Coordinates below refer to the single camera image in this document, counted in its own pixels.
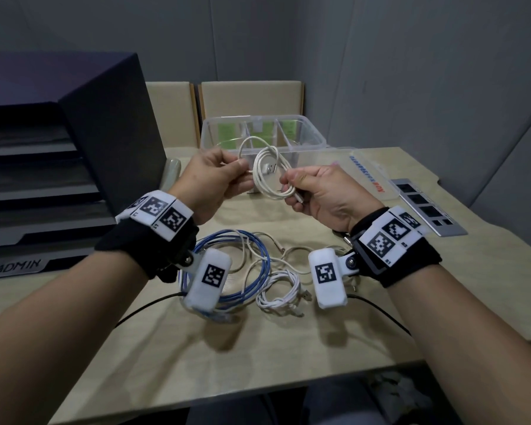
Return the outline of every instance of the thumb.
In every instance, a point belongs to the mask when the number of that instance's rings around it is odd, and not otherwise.
[[[220,167],[220,171],[224,173],[228,182],[232,182],[234,179],[240,177],[245,172],[247,172],[248,168],[248,161],[243,158],[240,158],[236,161],[232,161],[229,164],[223,165],[222,167]]]
[[[319,179],[315,176],[307,174],[303,170],[295,170],[287,173],[289,183],[291,183],[297,189],[302,189],[303,191],[309,192],[318,192],[319,190]]]

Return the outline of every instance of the table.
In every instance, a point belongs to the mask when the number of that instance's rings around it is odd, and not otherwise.
[[[166,149],[168,156],[182,157],[183,162],[193,151]],[[410,178],[467,229],[467,236],[426,237],[456,278],[531,341],[531,247],[472,213],[400,148],[363,152],[390,178]],[[408,208],[399,199],[386,204]],[[201,235],[225,227],[266,231],[285,246],[320,249],[338,242],[318,222],[257,194],[226,201],[201,227]],[[239,258],[233,257],[236,265]],[[307,253],[296,252],[290,262],[305,268]],[[0,279],[0,311],[55,275]],[[310,276],[303,280],[311,282]],[[177,289],[176,284],[151,281],[130,310]],[[377,282],[362,278],[358,291],[399,318]],[[177,298],[154,305],[111,334],[52,423],[182,407],[422,359],[407,335],[364,303],[351,300],[344,308],[321,310],[302,300],[299,307],[302,318],[265,314],[253,304],[237,323],[220,325],[188,313]]]

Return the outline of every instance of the blue cable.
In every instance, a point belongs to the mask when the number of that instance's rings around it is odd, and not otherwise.
[[[269,271],[271,269],[271,259],[269,258],[269,253],[266,249],[266,246],[263,244],[262,240],[260,240],[257,236],[255,236],[251,232],[244,231],[241,229],[239,229],[238,232],[242,234],[243,236],[247,237],[252,243],[254,243],[258,247],[260,255],[265,259],[262,260],[262,269],[260,271],[260,274],[252,283],[246,286],[244,293],[239,291],[239,292],[232,293],[229,295],[220,296],[219,306],[217,307],[218,310],[228,310],[229,308],[235,305],[243,304],[245,301],[250,300],[255,295],[257,295],[260,289],[262,288],[262,286],[264,285],[264,283],[266,282],[269,276]],[[217,245],[219,243],[226,243],[226,242],[240,243],[242,241],[238,233],[236,233],[232,229],[223,229],[221,231],[215,232],[214,234],[206,236],[202,240],[199,240],[193,252],[197,253],[205,247]],[[183,272],[183,277],[181,279],[181,290],[183,292],[187,292],[187,273],[186,272]],[[202,314],[207,317],[210,317],[211,315],[207,313],[202,313]]]

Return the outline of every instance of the black cable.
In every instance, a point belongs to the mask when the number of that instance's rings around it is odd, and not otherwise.
[[[166,295],[164,297],[161,297],[161,298],[158,298],[157,300],[153,300],[151,303],[148,303],[146,305],[143,305],[142,307],[140,307],[138,310],[134,310],[132,313],[130,313],[128,316],[125,316],[123,317],[122,319],[120,319],[120,321],[116,324],[116,326],[114,328],[117,328],[119,327],[121,324],[123,324],[124,322],[126,322],[128,319],[130,319],[132,316],[134,316],[135,314],[137,313],[140,313],[143,309],[146,309],[148,308],[149,306],[151,305],[154,305],[156,303],[159,303],[160,301],[163,301],[163,300],[166,300],[168,298],[171,298],[171,297],[184,297],[187,293],[186,292],[176,292],[176,293],[172,293],[172,294],[169,294],[169,295]]]
[[[363,301],[364,303],[368,303],[370,306],[372,307],[375,307],[377,308],[377,310],[379,310],[380,312],[382,312],[383,314],[385,314],[394,324],[396,324],[399,328],[401,328],[402,330],[404,330],[407,334],[411,335],[411,333],[409,332],[409,330],[407,328],[405,328],[403,326],[403,324],[401,322],[399,322],[396,318],[394,318],[393,316],[391,316],[389,313],[387,313],[384,309],[382,309],[380,306],[378,306],[377,304],[375,303],[372,303],[370,300],[364,298],[364,297],[361,297],[360,295],[355,295],[353,293],[348,293],[346,295],[348,298],[355,298],[357,300],[360,300],[360,301]]]

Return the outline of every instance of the chair backrest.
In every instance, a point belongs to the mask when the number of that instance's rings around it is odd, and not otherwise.
[[[303,114],[304,85],[296,80],[203,82],[203,119],[240,115]]]
[[[189,82],[146,82],[163,147],[198,147],[195,90]]]

